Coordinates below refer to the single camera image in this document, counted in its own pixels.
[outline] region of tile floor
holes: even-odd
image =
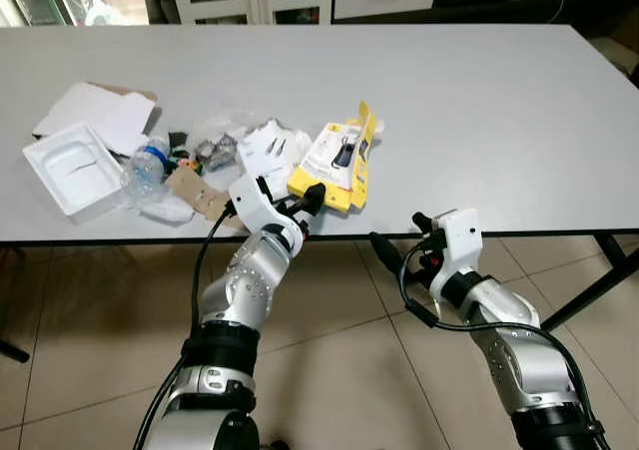
[[[636,237],[624,237],[626,250]],[[214,247],[209,277],[234,244]],[[128,449],[189,322],[192,245],[0,253],[0,449]],[[548,315],[607,268],[590,237],[487,239],[480,271]],[[616,450],[638,448],[639,276],[556,331]],[[276,295],[256,367],[265,441],[299,450],[518,448],[469,337],[403,311],[366,242],[311,242]]]

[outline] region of plastic bottle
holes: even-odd
[[[122,174],[122,186],[132,204],[155,200],[164,192],[168,155],[169,143],[163,138],[151,138],[131,157]]]

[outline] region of electrical cable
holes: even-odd
[[[546,21],[546,24],[552,24],[553,21],[555,19],[557,19],[557,17],[559,16],[559,14],[561,14],[561,11],[563,10],[563,3],[565,0],[561,0],[561,2],[559,3],[559,9],[557,9],[557,12],[552,16],[552,18],[550,18],[548,21]]]
[[[207,251],[207,247],[209,246],[209,243],[213,239],[213,236],[215,235],[216,231],[222,224],[223,220],[234,214],[235,214],[235,209],[233,207],[233,203],[231,201],[228,201],[224,211],[222,212],[222,214],[220,215],[216,223],[211,228],[211,231],[207,235],[207,238],[202,243],[202,247],[200,247],[200,253],[198,254],[198,258],[196,260],[196,266],[195,266],[195,271],[193,275],[193,286],[191,289],[191,336],[194,335],[200,321],[200,308],[198,305],[198,287],[200,286],[200,269],[202,267],[202,261],[204,260],[204,255]],[[173,383],[173,381],[178,376],[178,373],[180,372],[180,370],[182,370],[183,364],[184,364],[184,356],[181,357],[176,362],[176,364],[173,366],[173,368],[171,369],[167,377],[162,382],[162,385],[160,385],[160,388],[156,392],[155,396],[153,397],[153,400],[151,401],[151,404],[149,405],[149,408],[147,409],[147,413],[145,413],[142,423],[140,424],[140,429],[138,430],[136,441],[133,444],[133,450],[142,450],[144,443],[147,439],[149,429],[151,428],[151,423],[153,422],[156,412],[158,411],[158,408],[160,407],[160,404],[162,403],[162,399],[164,398],[165,394],[171,387],[171,384]]]
[[[399,273],[397,274],[397,283],[399,284],[399,292],[401,294],[401,298],[403,299],[406,307],[409,309],[412,307],[410,302],[414,302],[408,296],[408,293],[405,288],[405,274],[408,268],[408,263],[410,259],[420,250],[424,250],[424,245],[428,243],[428,240],[425,240],[417,245],[415,245],[411,250],[408,251],[406,256],[403,258],[403,262],[401,263],[401,268],[399,269]],[[539,335],[540,337],[547,340],[553,347],[561,353],[561,356],[565,359],[568,369],[570,371],[570,377],[572,383],[575,387],[575,392],[581,401],[581,406],[584,410],[584,416],[586,420],[586,427],[589,430],[594,430],[600,427],[600,423],[595,418],[595,415],[592,411],[592,407],[590,406],[590,398],[588,396],[588,390],[586,389],[586,384],[583,380],[583,376],[581,375],[581,371],[579,370],[579,366],[575,361],[572,354],[568,351],[568,349],[557,339],[554,335],[543,330],[539,327],[535,327],[533,325],[527,325],[525,323],[519,322],[487,322],[487,323],[479,323],[479,324],[470,324],[470,325],[454,325],[450,323],[440,322],[438,318],[435,317],[432,312],[423,307],[423,311],[432,315],[432,319],[426,324],[431,325],[436,328],[440,328],[442,330],[449,330],[453,332],[476,332],[482,330],[492,330],[496,328],[509,328],[509,329],[520,329],[526,330],[528,332]],[[602,448],[602,450],[609,450],[610,447],[606,442],[603,434],[595,433],[594,439],[597,444]]]

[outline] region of metal table leg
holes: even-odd
[[[29,354],[20,350],[18,347],[11,345],[9,342],[0,339],[0,353],[18,362],[26,362],[29,360]]]
[[[604,248],[604,245],[602,245],[602,248],[604,253],[606,253],[606,256],[610,259],[612,270],[548,317],[541,324],[541,328],[544,330],[552,330],[553,328],[556,328],[574,314],[601,297],[623,279],[639,270],[639,249],[635,250],[627,257],[624,256],[623,258],[620,258],[618,252],[613,250],[613,254],[616,256],[611,256],[613,254],[608,255],[608,250]]]

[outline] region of yellow packaging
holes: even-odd
[[[301,197],[310,186],[323,183],[326,206],[343,213],[351,204],[361,209],[366,202],[368,152],[375,126],[375,115],[364,101],[359,103],[359,118],[326,124],[289,178],[289,191]]]

